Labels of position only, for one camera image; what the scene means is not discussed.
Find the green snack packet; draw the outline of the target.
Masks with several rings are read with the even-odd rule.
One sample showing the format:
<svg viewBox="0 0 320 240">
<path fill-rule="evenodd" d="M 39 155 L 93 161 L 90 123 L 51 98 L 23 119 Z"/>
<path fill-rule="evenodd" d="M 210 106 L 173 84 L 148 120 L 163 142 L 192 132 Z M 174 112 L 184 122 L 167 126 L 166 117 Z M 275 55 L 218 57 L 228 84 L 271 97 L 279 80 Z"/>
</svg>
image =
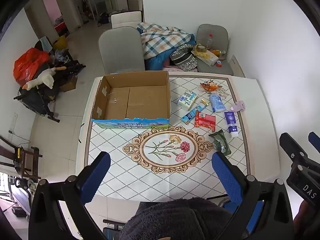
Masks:
<svg viewBox="0 0 320 240">
<path fill-rule="evenodd" d="M 231 154 L 231 150 L 222 129 L 210 134 L 209 136 L 213 139 L 213 144 L 217 151 L 223 153 L 225 156 Z"/>
</svg>

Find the purple white tube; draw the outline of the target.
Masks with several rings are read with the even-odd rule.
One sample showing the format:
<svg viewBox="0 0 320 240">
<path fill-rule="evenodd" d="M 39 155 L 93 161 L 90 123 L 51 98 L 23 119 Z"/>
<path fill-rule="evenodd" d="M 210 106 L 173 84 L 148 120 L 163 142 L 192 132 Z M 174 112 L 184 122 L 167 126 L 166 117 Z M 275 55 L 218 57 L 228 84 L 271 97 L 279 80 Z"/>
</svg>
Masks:
<svg viewBox="0 0 320 240">
<path fill-rule="evenodd" d="M 236 118 L 233 112 L 224 112 L 225 119 L 227 122 L 228 132 L 231 137 L 238 137 L 238 127 L 236 124 Z"/>
</svg>

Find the red snack packet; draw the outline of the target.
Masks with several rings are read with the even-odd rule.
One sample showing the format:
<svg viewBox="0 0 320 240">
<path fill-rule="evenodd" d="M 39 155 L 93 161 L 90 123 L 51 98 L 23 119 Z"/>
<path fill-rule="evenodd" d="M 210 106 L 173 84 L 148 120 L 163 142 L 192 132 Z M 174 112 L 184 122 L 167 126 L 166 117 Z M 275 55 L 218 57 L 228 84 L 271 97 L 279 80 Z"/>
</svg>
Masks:
<svg viewBox="0 0 320 240">
<path fill-rule="evenodd" d="M 195 115 L 195 127 L 208 128 L 215 132 L 216 116 L 197 111 Z"/>
</svg>

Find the light blue wipes pack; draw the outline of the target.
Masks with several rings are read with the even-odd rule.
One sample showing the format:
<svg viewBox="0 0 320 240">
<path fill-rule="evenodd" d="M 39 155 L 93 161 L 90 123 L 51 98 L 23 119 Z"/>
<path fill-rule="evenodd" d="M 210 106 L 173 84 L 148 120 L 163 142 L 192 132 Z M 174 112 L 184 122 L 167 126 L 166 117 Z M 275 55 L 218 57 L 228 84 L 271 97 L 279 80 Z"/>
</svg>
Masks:
<svg viewBox="0 0 320 240">
<path fill-rule="evenodd" d="M 210 103 L 212 105 L 212 111 L 214 113 L 224 112 L 226 110 L 223 101 L 221 100 L 220 96 L 217 94 L 211 94 Z"/>
</svg>

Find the light blue small tube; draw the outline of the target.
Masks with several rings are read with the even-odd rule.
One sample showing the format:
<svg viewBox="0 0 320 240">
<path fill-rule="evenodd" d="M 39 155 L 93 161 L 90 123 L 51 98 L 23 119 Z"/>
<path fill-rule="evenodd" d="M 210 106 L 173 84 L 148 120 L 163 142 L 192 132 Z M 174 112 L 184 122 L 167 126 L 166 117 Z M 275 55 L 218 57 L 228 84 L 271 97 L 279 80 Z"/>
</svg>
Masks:
<svg viewBox="0 0 320 240">
<path fill-rule="evenodd" d="M 194 107 L 191 111 L 189 111 L 187 114 L 185 114 L 183 117 L 181 117 L 181 121 L 184 122 L 185 124 L 189 124 L 193 118 L 196 116 L 196 112 L 201 112 L 207 107 L 207 105 L 198 105 Z"/>
</svg>

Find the yellow blue tissue pack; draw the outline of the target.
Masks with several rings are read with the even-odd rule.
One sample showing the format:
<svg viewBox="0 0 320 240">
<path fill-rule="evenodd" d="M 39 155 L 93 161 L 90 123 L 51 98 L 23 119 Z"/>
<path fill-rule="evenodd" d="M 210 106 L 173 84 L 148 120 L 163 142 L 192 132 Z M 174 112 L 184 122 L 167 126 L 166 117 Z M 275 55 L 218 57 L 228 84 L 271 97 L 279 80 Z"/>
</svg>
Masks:
<svg viewBox="0 0 320 240">
<path fill-rule="evenodd" d="M 197 94 L 191 90 L 186 90 L 179 98 L 177 104 L 184 110 L 188 111 L 194 101 L 197 98 Z"/>
</svg>

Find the orange snack bag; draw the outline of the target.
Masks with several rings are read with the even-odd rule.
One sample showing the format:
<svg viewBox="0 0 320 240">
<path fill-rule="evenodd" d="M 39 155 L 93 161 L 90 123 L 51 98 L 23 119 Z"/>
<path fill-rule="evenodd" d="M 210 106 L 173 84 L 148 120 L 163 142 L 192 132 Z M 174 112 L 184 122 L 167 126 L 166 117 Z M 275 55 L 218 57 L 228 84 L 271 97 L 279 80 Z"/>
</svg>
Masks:
<svg viewBox="0 0 320 240">
<path fill-rule="evenodd" d="M 209 80 L 209 81 L 200 83 L 200 87 L 206 92 L 214 92 L 214 91 L 222 88 L 222 86 L 218 85 L 213 80 Z"/>
</svg>

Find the open cardboard box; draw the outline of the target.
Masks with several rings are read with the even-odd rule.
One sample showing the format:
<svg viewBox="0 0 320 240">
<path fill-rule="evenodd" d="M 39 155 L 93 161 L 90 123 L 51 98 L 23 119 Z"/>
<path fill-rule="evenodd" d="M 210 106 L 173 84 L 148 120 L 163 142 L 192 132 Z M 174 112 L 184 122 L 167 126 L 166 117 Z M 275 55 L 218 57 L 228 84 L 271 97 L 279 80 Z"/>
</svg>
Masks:
<svg viewBox="0 0 320 240">
<path fill-rule="evenodd" d="M 170 81 L 167 71 L 103 76 L 91 120 L 100 128 L 168 128 Z"/>
</svg>

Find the small brown cardboard box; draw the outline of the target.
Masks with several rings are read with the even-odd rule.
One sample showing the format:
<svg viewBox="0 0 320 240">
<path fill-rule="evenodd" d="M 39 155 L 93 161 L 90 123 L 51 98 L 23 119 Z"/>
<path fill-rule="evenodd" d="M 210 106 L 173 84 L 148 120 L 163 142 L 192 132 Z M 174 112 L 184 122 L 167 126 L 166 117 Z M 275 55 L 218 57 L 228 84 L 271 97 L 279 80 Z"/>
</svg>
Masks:
<svg viewBox="0 0 320 240">
<path fill-rule="evenodd" d="M 60 90 L 65 93 L 76 89 L 77 80 L 78 77 L 76 75 L 72 75 L 69 80 L 60 87 Z"/>
</svg>

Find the white goose plush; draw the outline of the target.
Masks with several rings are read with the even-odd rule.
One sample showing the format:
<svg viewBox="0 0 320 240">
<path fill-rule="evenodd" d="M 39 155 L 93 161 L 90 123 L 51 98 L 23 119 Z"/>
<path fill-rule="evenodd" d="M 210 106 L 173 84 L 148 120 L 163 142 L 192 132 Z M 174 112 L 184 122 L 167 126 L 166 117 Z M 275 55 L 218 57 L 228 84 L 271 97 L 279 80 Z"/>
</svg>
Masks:
<svg viewBox="0 0 320 240">
<path fill-rule="evenodd" d="M 56 74 L 57 71 L 66 70 L 67 67 L 54 67 L 54 68 L 48 68 L 47 70 L 44 70 L 39 74 L 39 76 L 36 79 L 28 81 L 22 89 L 25 90 L 31 90 L 32 88 L 39 86 L 41 84 L 46 85 L 48 88 L 52 89 L 54 84 L 54 78 L 53 76 Z"/>
</svg>

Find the grey chair near box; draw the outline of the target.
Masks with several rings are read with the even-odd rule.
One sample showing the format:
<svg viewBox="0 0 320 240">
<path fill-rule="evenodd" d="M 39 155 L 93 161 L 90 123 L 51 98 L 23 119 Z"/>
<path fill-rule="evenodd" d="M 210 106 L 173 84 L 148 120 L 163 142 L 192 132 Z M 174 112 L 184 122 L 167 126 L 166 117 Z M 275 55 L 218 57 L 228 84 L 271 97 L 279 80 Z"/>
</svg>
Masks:
<svg viewBox="0 0 320 240">
<path fill-rule="evenodd" d="M 106 74 L 144 71 L 141 35 L 133 27 L 119 27 L 103 32 L 98 40 Z"/>
</svg>

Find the white yellow package on chair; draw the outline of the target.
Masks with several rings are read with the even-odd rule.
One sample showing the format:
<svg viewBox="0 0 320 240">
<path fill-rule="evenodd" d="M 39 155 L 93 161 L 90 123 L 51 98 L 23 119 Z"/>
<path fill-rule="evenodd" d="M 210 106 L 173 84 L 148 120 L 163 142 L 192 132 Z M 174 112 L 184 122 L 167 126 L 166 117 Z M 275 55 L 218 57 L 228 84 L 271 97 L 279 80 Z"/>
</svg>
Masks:
<svg viewBox="0 0 320 240">
<path fill-rule="evenodd" d="M 215 54 L 211 53 L 208 50 L 206 50 L 205 52 L 199 52 L 194 49 L 192 53 L 197 59 L 201 60 L 203 63 L 205 63 L 208 66 L 215 65 L 219 60 L 219 58 Z"/>
</svg>

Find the plaid blanket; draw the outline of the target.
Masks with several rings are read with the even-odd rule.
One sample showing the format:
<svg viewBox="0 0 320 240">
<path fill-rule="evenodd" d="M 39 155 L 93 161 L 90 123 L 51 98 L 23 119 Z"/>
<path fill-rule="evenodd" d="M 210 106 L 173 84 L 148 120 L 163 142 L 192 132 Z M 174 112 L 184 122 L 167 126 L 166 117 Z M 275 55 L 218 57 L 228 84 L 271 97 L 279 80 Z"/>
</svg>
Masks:
<svg viewBox="0 0 320 240">
<path fill-rule="evenodd" d="M 195 41 L 193 34 L 176 27 L 163 27 L 154 23 L 142 22 L 137 25 L 137 30 L 141 35 L 145 60 Z"/>
</svg>

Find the black stroller frame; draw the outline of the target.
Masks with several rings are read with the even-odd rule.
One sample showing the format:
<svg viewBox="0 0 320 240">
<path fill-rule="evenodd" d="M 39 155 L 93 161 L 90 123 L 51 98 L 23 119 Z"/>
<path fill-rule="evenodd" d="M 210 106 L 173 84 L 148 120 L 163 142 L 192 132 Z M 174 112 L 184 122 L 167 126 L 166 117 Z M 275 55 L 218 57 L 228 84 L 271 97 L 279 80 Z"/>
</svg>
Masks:
<svg viewBox="0 0 320 240">
<path fill-rule="evenodd" d="M 57 71 L 53 76 L 54 84 L 53 88 L 50 89 L 46 85 L 41 84 L 32 88 L 31 90 L 25 90 L 19 88 L 17 96 L 13 99 L 22 103 L 27 109 L 34 113 L 46 116 L 48 119 L 59 123 L 60 120 L 57 118 L 57 114 L 49 108 L 49 104 L 55 102 L 58 95 L 62 92 L 60 87 L 66 83 L 72 75 L 78 76 L 78 74 L 86 67 L 81 64 L 78 60 L 74 60 L 70 53 L 67 53 L 67 61 L 54 60 L 52 63 L 43 64 L 34 75 L 33 79 L 36 79 L 41 72 L 48 68 L 54 67 L 67 67 L 66 70 Z"/>
</svg>

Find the grey chair by wall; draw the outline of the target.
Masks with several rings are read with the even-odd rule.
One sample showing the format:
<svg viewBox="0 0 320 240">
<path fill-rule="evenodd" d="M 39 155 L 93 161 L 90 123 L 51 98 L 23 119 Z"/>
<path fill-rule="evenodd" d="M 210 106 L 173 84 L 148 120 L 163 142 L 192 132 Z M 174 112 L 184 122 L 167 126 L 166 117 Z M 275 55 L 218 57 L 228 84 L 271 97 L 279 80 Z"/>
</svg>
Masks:
<svg viewBox="0 0 320 240">
<path fill-rule="evenodd" d="M 213 66 L 208 66 L 201 60 L 197 59 L 198 72 L 233 76 L 234 72 L 226 59 L 229 44 L 227 30 L 220 25 L 202 24 L 197 30 L 196 43 L 206 47 L 207 37 L 209 34 L 213 35 L 213 44 L 210 50 L 218 50 L 221 53 L 219 55 L 221 67 L 217 67 L 216 64 Z"/>
</svg>

